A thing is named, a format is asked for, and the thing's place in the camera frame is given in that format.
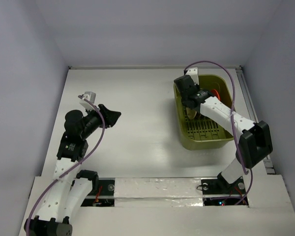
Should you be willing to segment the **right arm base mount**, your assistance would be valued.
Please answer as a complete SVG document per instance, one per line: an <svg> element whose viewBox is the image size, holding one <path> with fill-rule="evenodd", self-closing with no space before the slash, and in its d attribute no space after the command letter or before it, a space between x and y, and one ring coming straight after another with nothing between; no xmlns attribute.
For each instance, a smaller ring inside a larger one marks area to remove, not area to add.
<svg viewBox="0 0 295 236"><path fill-rule="evenodd" d="M243 178L239 178L231 185L222 183L217 178L205 178L196 189L202 192L203 204L206 207L248 206L247 197L242 200L246 194Z"/></svg>

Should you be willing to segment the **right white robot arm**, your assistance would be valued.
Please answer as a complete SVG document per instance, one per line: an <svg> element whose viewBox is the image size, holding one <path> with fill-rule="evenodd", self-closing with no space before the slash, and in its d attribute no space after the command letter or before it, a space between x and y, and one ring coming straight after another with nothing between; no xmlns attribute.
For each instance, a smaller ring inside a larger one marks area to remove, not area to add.
<svg viewBox="0 0 295 236"><path fill-rule="evenodd" d="M181 96L181 103L205 116L231 133L236 145L235 159L217 176L216 186L227 193L235 182L272 153L273 146L269 125L254 122L227 107L212 92L200 89L191 76L183 75L174 80Z"/></svg>

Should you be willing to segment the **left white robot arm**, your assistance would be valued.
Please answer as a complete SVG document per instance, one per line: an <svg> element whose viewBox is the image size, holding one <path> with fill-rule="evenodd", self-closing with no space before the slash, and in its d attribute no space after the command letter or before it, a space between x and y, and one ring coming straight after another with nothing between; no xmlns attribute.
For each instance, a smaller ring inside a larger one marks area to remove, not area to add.
<svg viewBox="0 0 295 236"><path fill-rule="evenodd" d="M92 155L87 138L97 129L113 127L121 112L103 104L90 105L84 116L80 110L65 115L65 132L60 141L52 182L36 200L24 224L28 236L70 236L73 216L85 197L99 191L95 171L82 170L81 164Z"/></svg>

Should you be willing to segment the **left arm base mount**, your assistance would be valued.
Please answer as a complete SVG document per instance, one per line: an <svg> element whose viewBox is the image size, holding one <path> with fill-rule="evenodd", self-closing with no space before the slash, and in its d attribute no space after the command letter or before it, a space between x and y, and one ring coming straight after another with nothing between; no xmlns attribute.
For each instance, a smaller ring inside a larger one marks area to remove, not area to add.
<svg viewBox="0 0 295 236"><path fill-rule="evenodd" d="M81 206L113 207L115 205L114 190L114 178L100 178L98 190L96 192L88 194L83 200Z"/></svg>

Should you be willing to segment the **yellow patterned plate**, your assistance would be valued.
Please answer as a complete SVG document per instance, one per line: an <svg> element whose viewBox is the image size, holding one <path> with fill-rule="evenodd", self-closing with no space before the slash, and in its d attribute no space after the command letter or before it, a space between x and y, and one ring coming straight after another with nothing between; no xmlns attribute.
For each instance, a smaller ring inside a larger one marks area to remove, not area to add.
<svg viewBox="0 0 295 236"><path fill-rule="evenodd" d="M187 117L190 120L197 119L197 118L199 118L201 116L201 114L198 113L197 111L192 110L192 109L187 108L187 107L186 107L186 114L187 114Z"/></svg>

